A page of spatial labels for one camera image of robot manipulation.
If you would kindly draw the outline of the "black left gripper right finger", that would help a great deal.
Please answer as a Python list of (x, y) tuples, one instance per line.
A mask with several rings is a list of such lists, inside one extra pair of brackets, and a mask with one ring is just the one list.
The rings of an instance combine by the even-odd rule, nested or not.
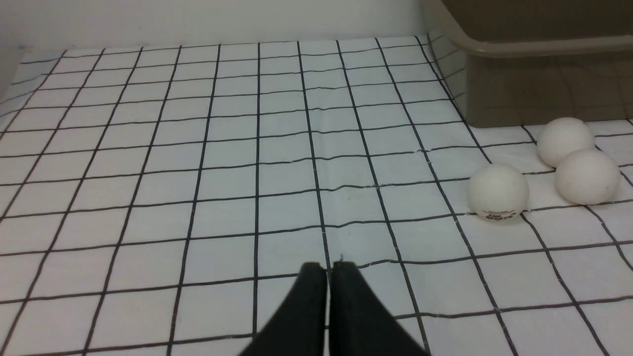
[(331, 356), (428, 356), (395, 320), (353, 262), (338, 261), (331, 273)]

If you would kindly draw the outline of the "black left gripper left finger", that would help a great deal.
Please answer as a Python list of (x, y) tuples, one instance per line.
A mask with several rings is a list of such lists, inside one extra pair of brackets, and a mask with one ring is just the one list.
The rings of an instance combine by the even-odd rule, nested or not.
[(242, 356), (321, 356), (324, 350), (325, 269), (304, 263), (291, 290)]

